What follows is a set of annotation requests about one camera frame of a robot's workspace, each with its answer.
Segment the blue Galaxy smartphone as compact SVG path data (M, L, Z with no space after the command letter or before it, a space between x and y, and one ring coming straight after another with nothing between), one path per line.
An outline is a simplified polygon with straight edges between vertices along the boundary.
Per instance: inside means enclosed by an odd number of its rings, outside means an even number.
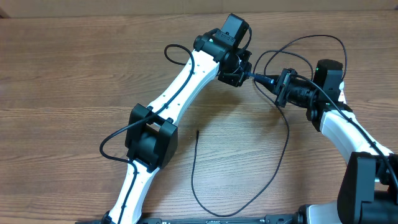
M247 76L251 77L255 82L260 83L261 85L273 85L274 79L269 78L265 75L257 74L257 73L248 73Z

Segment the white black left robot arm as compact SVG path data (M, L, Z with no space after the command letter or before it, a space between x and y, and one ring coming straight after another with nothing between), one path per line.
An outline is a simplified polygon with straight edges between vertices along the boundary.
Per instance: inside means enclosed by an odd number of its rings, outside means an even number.
M144 199L155 175L171 160L178 146L178 124L199 92L215 77L230 85L240 85L251 68L246 47L240 47L249 24L230 14L222 28L199 35L193 50L185 49L188 60L167 89L148 106L137 104L128 125L103 142L126 133L127 165L119 197L102 217L102 223L137 223Z

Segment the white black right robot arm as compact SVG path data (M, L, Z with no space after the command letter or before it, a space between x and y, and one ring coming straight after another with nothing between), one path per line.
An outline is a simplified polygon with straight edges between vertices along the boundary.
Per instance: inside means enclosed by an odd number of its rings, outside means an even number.
M307 110L307 119L328 138L347 163L334 202L304 205L292 223L397 223L397 154L359 124L343 97L343 65L319 60L311 79L285 68L280 75L252 75L286 103Z

